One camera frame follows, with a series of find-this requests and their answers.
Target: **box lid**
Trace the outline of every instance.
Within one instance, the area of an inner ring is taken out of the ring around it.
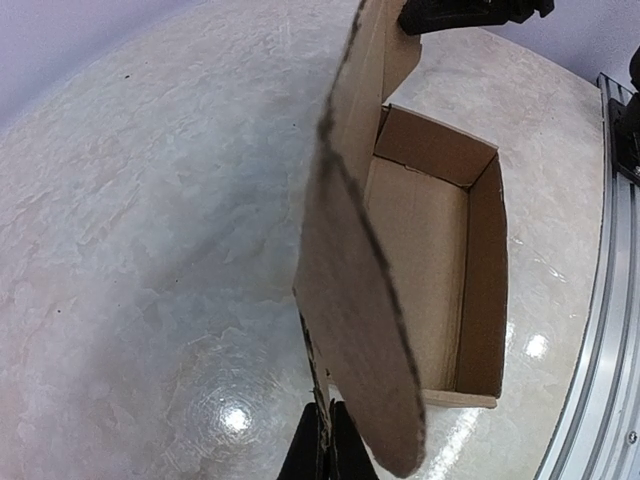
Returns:
[[[362,203],[380,105],[420,58],[398,0],[362,0],[318,125],[294,290],[314,354],[376,460],[406,477],[424,457],[425,412],[389,265]]]

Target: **silver metal frame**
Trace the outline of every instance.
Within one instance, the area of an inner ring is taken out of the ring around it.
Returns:
[[[640,189],[611,162],[609,99],[631,92],[605,75],[600,252],[574,378],[536,480],[640,480]]]

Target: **cardboard box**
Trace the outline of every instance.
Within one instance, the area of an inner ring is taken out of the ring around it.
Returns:
[[[423,402],[496,406],[507,251],[496,147],[382,107],[420,57],[400,8],[356,13],[318,125],[294,292],[321,410],[328,371],[378,462],[407,476]]]

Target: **white tabletop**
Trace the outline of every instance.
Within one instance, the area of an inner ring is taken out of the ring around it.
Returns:
[[[354,9],[199,6],[0,137],[0,477],[275,478],[311,400],[291,281]],[[423,45],[391,100],[499,146],[510,294],[498,408],[429,408],[415,478],[527,479],[589,308],[599,95],[482,30]]]

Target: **glossy surface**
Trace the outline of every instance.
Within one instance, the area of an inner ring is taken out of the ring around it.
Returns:
[[[355,3],[249,3],[129,42],[0,140],[0,478],[276,476],[311,399],[290,285]],[[499,406],[428,409],[415,478],[526,479],[587,317],[599,95],[481,30],[423,44],[392,100],[500,146],[511,284]]]

